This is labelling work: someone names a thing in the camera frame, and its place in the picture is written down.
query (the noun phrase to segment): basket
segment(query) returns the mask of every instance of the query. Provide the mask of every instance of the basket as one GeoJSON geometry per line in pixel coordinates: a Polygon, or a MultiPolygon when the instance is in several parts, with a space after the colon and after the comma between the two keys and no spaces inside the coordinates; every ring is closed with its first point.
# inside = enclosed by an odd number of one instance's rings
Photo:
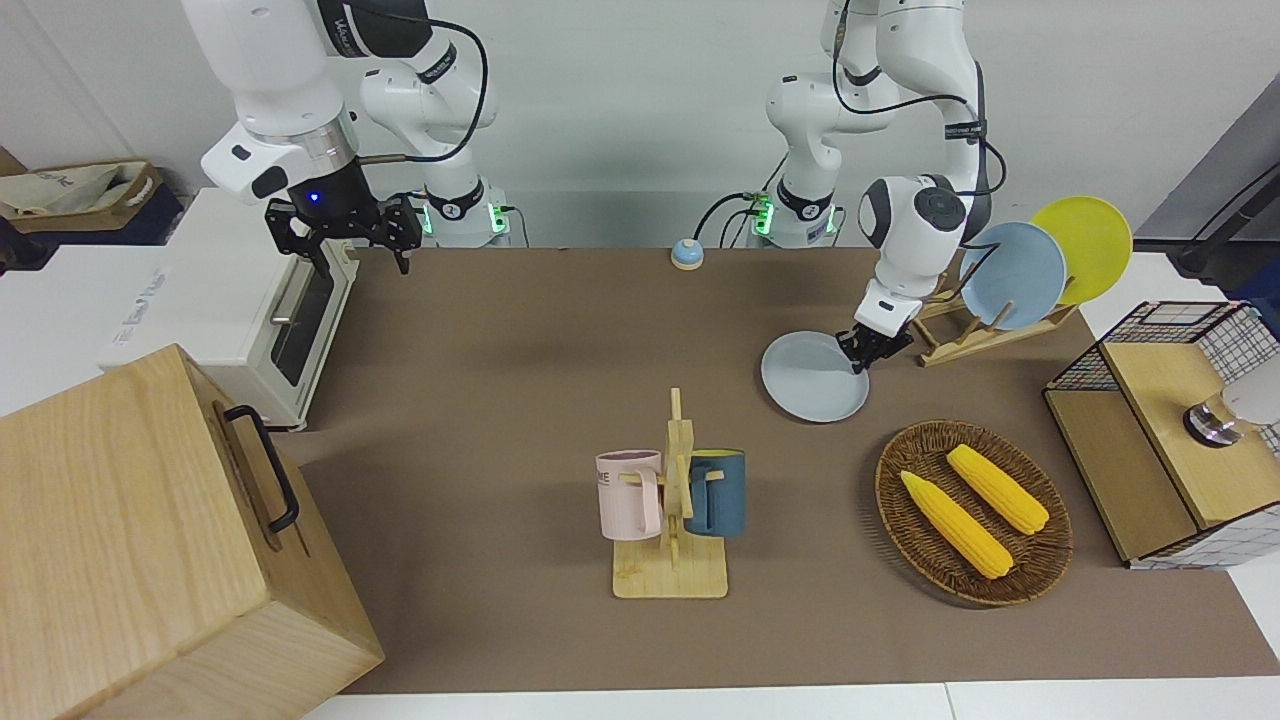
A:
{"type": "Polygon", "coordinates": [[[1036,600],[1062,579],[1071,560],[1071,521],[1053,482],[1011,442],[978,425],[929,420],[897,433],[876,465],[876,502],[890,538],[906,561],[947,593],[978,605],[1036,600]],[[987,456],[1048,510],[1044,529],[1029,537],[1015,530],[951,469],[946,454],[960,443],[987,456]],[[995,580],[974,570],[911,501],[899,475],[901,470],[946,491],[1009,548],[1014,569],[995,580]]]}

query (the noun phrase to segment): brown table mat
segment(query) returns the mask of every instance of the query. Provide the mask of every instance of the brown table mat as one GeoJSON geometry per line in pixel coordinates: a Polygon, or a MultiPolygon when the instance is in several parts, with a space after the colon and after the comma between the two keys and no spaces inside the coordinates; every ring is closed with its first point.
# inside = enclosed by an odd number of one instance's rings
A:
{"type": "Polygon", "coordinates": [[[357,693],[571,691],[1275,674],[1230,578],[1120,566],[1041,388],[1091,342],[1061,329],[923,369],[872,369],[854,418],[772,406],[762,352],[846,328],[876,254],[366,254],[311,429],[279,437],[387,650],[357,693]],[[599,534],[598,452],[660,447],[667,388],[699,446],[748,452],[730,596],[621,601],[599,534]],[[900,428],[968,420],[1052,477],[1075,530],[1061,584],[948,605],[878,524],[876,460],[900,428]]]}

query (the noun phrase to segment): black pole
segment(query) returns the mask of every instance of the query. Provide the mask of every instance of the black pole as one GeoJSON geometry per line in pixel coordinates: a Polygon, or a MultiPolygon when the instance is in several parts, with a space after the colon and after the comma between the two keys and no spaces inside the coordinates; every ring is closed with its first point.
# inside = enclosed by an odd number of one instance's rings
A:
{"type": "Polygon", "coordinates": [[[1244,225],[1258,217],[1258,213],[1266,209],[1276,197],[1280,197],[1280,174],[1276,174],[1261,190],[1254,192],[1252,197],[1245,200],[1244,205],[1240,205],[1240,209],[1224,220],[1203,242],[1175,255],[1172,260],[1174,266],[1178,268],[1178,273],[1187,278],[1199,277],[1204,272],[1204,266],[1208,265],[1208,259],[1230,242],[1235,237],[1235,233],[1244,229],[1244,225]]]}

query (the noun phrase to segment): blue mug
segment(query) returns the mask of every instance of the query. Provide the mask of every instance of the blue mug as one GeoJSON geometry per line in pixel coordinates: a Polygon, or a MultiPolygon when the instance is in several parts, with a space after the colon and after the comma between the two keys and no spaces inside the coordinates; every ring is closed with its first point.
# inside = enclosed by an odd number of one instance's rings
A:
{"type": "Polygon", "coordinates": [[[695,450],[689,464],[694,516],[685,529],[695,536],[728,538],[746,529],[746,454],[741,450],[695,450]]]}

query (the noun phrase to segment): wall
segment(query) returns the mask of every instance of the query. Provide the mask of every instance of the wall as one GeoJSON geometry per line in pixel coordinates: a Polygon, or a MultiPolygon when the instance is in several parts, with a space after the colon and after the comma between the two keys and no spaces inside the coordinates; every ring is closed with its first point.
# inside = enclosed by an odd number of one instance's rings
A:
{"type": "MultiPolygon", "coordinates": [[[[198,156],[233,111],[177,1],[3,6],[0,143],[28,164],[123,149],[207,184],[198,156]],[[72,119],[50,120],[63,117],[72,119]]],[[[662,245],[687,234],[712,199],[759,187],[783,152],[764,118],[771,81],[826,67],[823,0],[431,6],[489,45],[502,111],[476,155],[525,206],[541,245],[662,245]]],[[[997,219],[1093,193],[1137,227],[1280,67],[1274,0],[982,0],[966,24],[986,69],[991,138],[1012,168],[997,219]]],[[[348,97],[367,67],[332,61],[348,97]]],[[[361,124],[365,152],[398,149],[361,124]]],[[[879,174],[936,169],[940,135],[936,110],[916,106],[876,136],[841,138],[837,200],[856,202],[879,174]]],[[[411,167],[370,174],[380,192],[415,182],[411,167]]]]}
{"type": "MultiPolygon", "coordinates": [[[[1280,76],[1231,124],[1196,169],[1178,183],[1138,229],[1138,236],[1153,240],[1190,238],[1236,191],[1276,161],[1280,161],[1280,76]]],[[[1231,208],[1247,202],[1258,187],[1262,183],[1242,195],[1231,208]]],[[[1212,233],[1219,223],[1221,219],[1201,237],[1212,233]]],[[[1280,202],[1272,202],[1258,213],[1236,238],[1280,241],[1280,202]]]]}

